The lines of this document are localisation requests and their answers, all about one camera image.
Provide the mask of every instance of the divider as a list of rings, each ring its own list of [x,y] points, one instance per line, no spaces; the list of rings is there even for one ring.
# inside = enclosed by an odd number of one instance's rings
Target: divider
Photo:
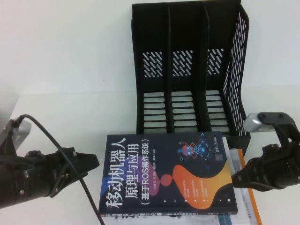
[[[133,5],[137,133],[211,130],[205,102],[208,35],[203,2]],[[164,100],[154,102],[144,96],[149,92],[162,92]],[[153,110],[161,113],[147,116]]]

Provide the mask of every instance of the orange graphic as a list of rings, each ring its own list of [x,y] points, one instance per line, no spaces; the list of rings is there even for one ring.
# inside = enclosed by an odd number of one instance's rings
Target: orange graphic
[[[172,182],[172,176],[169,175],[169,174],[165,174],[165,175],[162,176],[161,179],[160,179],[160,183],[161,183],[162,185],[164,185],[165,187],[166,187],[166,186],[169,186],[169,185],[171,184],[171,182]]]
[[[226,184],[232,183],[228,162],[216,176],[200,178],[191,174],[181,165],[173,170],[175,180],[182,196],[196,209],[207,209],[211,206],[216,192]]]
[[[185,145],[187,145],[187,146],[192,146],[192,144],[193,144],[195,147],[197,147],[197,145],[195,145],[194,142],[192,142],[191,144],[188,144],[188,143],[186,143],[186,142],[181,142],[181,144],[185,144]]]

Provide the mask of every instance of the book title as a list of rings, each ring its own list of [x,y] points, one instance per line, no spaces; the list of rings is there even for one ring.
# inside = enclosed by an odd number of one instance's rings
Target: book title
[[[142,155],[139,156],[139,144],[127,144],[126,139],[112,143],[110,168],[108,176],[108,193],[106,205],[108,208],[119,208],[123,205],[122,192],[125,198],[138,199],[138,183],[142,185],[141,204],[149,204],[149,140],[142,140]]]

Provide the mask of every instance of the book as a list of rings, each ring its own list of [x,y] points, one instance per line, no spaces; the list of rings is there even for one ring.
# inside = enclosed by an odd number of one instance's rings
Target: book
[[[221,132],[107,137],[102,217],[237,212]]]

